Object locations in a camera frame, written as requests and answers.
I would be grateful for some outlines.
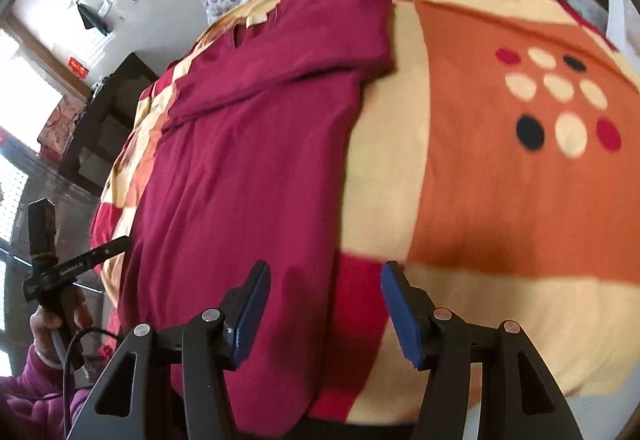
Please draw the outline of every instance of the white bracelet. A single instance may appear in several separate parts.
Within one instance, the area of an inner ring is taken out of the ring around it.
[[[54,370],[62,370],[62,364],[60,364],[59,362],[53,362],[53,360],[47,359],[45,354],[43,354],[40,350],[38,350],[36,343],[33,343],[33,349],[36,350],[36,353],[38,354],[38,357],[40,358],[40,360],[44,362],[49,368],[53,368]]]

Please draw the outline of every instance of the orange bedspread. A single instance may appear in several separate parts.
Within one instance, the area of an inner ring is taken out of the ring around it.
[[[174,81],[222,32],[260,22],[279,1],[231,11],[143,93],[95,243],[131,228]],[[467,322],[519,321],[566,393],[615,390],[640,358],[640,78],[562,0],[394,8],[396,71],[366,87],[351,134],[309,414],[417,415],[428,375],[402,357],[384,309],[385,260]],[[101,270],[116,304],[122,267],[117,257]]]

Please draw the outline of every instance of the polka dot pattern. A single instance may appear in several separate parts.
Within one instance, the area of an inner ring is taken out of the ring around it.
[[[580,90],[582,90],[588,102],[598,110],[606,110],[609,106],[609,102],[600,87],[590,79],[580,81]]]
[[[522,146],[537,151],[545,144],[545,129],[532,115],[521,115],[516,123],[516,137]]]
[[[575,113],[562,113],[556,121],[556,142],[570,159],[581,157],[587,147],[587,128]]]
[[[522,62],[522,58],[517,52],[508,48],[499,48],[495,51],[495,57],[505,65],[518,65]]]
[[[584,63],[578,58],[574,58],[574,56],[565,54],[564,56],[562,56],[562,60],[569,68],[574,69],[576,72],[587,72],[587,67],[584,65]]]
[[[536,95],[538,85],[526,74],[511,72],[504,76],[509,91],[522,101],[530,101]]]
[[[553,70],[556,67],[556,58],[546,50],[532,46],[527,50],[527,54],[531,58],[531,61],[544,70]]]
[[[596,123],[596,135],[607,151],[618,151],[622,147],[622,137],[616,125],[604,117]]]
[[[551,95],[561,103],[566,103],[574,97],[574,86],[571,81],[558,74],[545,74],[543,82]]]

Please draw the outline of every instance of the red dot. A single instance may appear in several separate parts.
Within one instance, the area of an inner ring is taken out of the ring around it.
[[[598,119],[596,124],[596,135],[600,144],[604,146],[607,151],[618,151],[622,146],[622,137],[620,132],[608,119]]]
[[[495,51],[495,57],[502,61],[505,65],[518,65],[522,62],[517,52],[508,48],[499,48]]]

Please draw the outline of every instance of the white dot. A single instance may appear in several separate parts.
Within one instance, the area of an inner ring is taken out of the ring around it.
[[[556,58],[549,54],[546,50],[542,50],[537,46],[532,46],[527,50],[527,54],[536,65],[545,70],[552,70],[556,67]]]
[[[587,128],[575,113],[562,113],[556,121],[556,141],[570,159],[580,157],[587,147]]]
[[[543,82],[551,95],[561,103],[566,103],[574,97],[574,86],[571,81],[558,74],[545,74]]]
[[[518,99],[530,101],[533,99],[533,96],[536,95],[538,85],[526,74],[510,72],[504,76],[504,82],[507,84],[507,88],[511,93]]]
[[[598,110],[606,110],[607,106],[609,106],[609,102],[600,87],[590,79],[580,81],[580,90],[582,90],[588,102]]]

